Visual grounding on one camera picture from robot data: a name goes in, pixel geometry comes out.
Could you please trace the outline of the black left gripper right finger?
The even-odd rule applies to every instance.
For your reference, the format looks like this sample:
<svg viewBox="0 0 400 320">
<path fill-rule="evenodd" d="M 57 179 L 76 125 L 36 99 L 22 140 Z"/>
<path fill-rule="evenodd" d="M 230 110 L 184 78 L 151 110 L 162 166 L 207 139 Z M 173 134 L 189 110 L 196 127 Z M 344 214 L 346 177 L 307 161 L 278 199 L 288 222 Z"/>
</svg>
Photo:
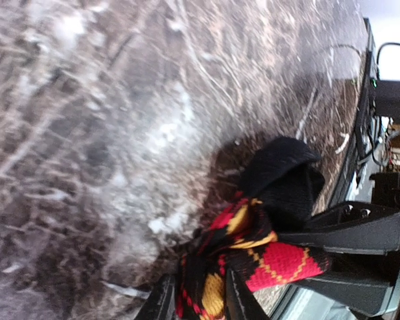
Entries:
<svg viewBox="0 0 400 320">
<path fill-rule="evenodd" d="M 230 320 L 268 320 L 239 274 L 228 268 L 225 278 L 225 316 Z"/>
</svg>

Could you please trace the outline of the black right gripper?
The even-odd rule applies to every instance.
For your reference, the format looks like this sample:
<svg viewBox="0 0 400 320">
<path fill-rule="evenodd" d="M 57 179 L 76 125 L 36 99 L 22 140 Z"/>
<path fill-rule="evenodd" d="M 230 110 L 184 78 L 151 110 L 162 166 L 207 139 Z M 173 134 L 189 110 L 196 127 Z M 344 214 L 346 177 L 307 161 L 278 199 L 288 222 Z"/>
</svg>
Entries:
<svg viewBox="0 0 400 320">
<path fill-rule="evenodd" d="M 400 319 L 400 173 L 374 173 L 371 202 L 346 201 L 307 222 L 300 232 L 279 233 L 283 243 L 333 253 L 386 255 L 395 282 L 369 273 L 329 271 L 294 282 L 368 317 Z"/>
</svg>

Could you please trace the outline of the argyle patterned sock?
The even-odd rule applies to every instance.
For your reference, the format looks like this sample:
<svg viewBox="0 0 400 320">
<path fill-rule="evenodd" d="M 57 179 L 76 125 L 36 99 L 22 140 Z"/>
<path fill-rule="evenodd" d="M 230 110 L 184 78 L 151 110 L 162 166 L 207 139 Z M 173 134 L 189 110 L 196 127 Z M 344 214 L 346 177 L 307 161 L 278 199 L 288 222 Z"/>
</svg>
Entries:
<svg viewBox="0 0 400 320">
<path fill-rule="evenodd" d="M 324 186 L 320 154 L 292 137 L 258 150 L 242 172 L 232 201 L 195 236 L 180 258 L 175 308 L 180 319 L 224 319 L 225 278 L 234 270 L 251 292 L 315 277 L 331 256 L 291 245 L 282 232 L 302 230 Z"/>
</svg>

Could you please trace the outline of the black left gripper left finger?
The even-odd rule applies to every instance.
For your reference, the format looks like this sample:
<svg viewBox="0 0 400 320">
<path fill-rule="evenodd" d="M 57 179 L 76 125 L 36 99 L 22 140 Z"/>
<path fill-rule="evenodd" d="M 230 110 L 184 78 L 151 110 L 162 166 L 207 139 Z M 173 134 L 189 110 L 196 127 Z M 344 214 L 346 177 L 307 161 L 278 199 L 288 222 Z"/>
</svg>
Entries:
<svg viewBox="0 0 400 320">
<path fill-rule="evenodd" d="M 163 275 L 134 320 L 172 320 L 175 314 L 175 276 Z"/>
</svg>

